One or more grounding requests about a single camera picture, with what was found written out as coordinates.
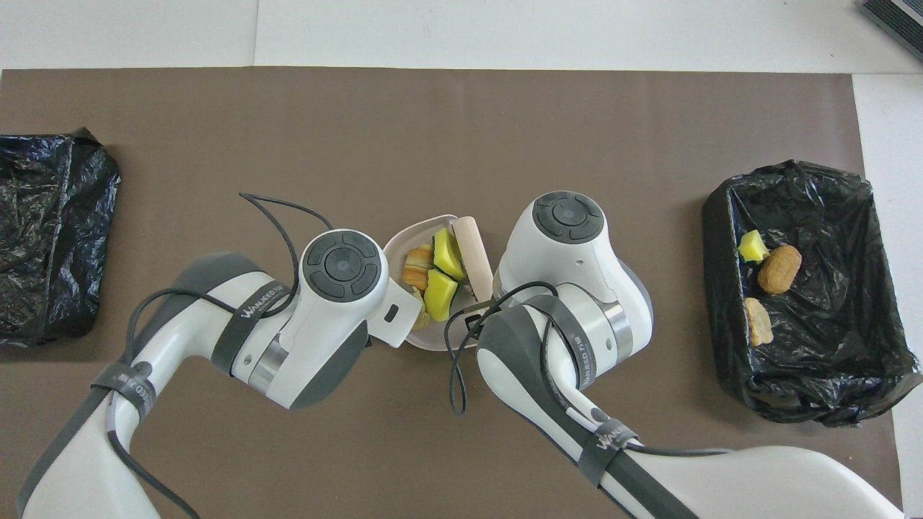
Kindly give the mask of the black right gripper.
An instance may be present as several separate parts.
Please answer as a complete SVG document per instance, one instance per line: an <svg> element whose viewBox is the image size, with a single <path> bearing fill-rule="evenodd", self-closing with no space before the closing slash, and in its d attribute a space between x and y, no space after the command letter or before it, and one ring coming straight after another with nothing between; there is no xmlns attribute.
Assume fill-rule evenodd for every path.
<svg viewBox="0 0 923 519"><path fill-rule="evenodd" d="M464 315L466 335L479 337L484 321L497 311L498 308L463 308L462 315Z"/></svg>

